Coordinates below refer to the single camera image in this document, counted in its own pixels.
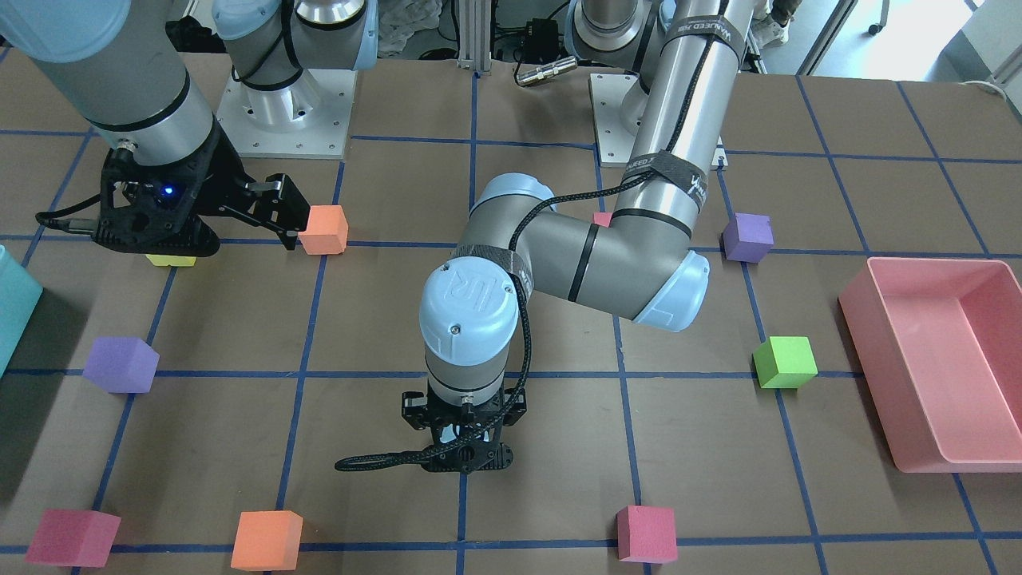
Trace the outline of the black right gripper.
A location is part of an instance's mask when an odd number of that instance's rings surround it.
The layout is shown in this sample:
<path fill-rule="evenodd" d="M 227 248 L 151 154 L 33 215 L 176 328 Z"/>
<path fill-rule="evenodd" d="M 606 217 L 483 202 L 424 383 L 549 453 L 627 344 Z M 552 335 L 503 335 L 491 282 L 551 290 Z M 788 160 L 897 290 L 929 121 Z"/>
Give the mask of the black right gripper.
<path fill-rule="evenodd" d="M 211 257 L 220 240 L 202 217 L 233 217 L 276 233 L 288 251 L 307 229 L 311 206 L 284 173 L 258 182 L 223 129 L 184 159 L 142 166 L 125 147 L 107 153 L 100 175 L 94 243 L 117 252 Z"/>

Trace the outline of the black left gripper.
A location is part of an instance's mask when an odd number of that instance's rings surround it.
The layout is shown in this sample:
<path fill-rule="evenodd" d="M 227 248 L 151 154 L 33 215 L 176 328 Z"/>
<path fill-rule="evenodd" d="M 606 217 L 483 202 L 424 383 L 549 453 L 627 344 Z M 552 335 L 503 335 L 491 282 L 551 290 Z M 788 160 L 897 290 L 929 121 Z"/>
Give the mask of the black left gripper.
<path fill-rule="evenodd" d="M 402 393 L 402 418 L 415 430 L 430 430 L 435 454 L 420 465 L 431 473 L 503 470 L 513 462 L 513 451 L 501 441 L 504 426 L 513 426 L 527 411 L 525 393 L 504 389 L 475 406 L 446 403 L 434 393 Z"/>

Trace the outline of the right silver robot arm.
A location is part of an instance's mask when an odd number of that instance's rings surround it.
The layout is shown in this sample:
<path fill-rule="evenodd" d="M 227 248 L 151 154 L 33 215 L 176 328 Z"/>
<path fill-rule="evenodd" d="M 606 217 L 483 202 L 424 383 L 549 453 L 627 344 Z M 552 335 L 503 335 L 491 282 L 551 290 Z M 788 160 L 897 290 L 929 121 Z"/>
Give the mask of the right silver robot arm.
<path fill-rule="evenodd" d="M 295 250 L 309 201 L 288 175 L 249 176 L 167 32 L 168 1 L 4 1 L 2 36 L 109 143 L 95 196 L 39 225 L 117 252 L 211 257 L 207 217 L 273 232 Z M 376 1 L 216 1 L 232 76 L 259 123 L 304 126 L 320 98 L 312 69 L 368 69 Z"/>

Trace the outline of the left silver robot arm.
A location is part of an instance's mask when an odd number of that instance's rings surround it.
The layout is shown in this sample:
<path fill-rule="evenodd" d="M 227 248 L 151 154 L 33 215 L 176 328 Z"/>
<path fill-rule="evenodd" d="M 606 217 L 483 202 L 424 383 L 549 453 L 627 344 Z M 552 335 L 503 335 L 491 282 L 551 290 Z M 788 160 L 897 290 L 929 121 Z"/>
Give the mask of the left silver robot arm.
<path fill-rule="evenodd" d="M 402 417 L 430 430 L 430 446 L 337 470 L 507 467 L 500 434 L 526 409 L 535 292 L 658 330 L 689 327 L 709 281 L 692 233 L 753 14 L 752 1 L 570 3 L 566 48 L 636 75 L 623 177 L 565 196 L 522 173 L 490 180 L 421 297 L 428 387 L 402 396 Z"/>

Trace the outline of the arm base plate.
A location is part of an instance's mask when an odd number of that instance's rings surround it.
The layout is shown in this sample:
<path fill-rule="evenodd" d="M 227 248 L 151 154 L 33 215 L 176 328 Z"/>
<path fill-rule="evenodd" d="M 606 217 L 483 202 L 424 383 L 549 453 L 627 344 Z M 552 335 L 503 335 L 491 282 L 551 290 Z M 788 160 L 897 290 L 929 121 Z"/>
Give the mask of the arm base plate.
<path fill-rule="evenodd" d="M 588 86 L 600 167 L 624 167 L 647 96 L 628 73 L 591 73 Z"/>
<path fill-rule="evenodd" d="M 228 81 L 216 117 L 241 157 L 340 161 L 357 80 L 355 70 L 307 69 L 276 91 Z"/>

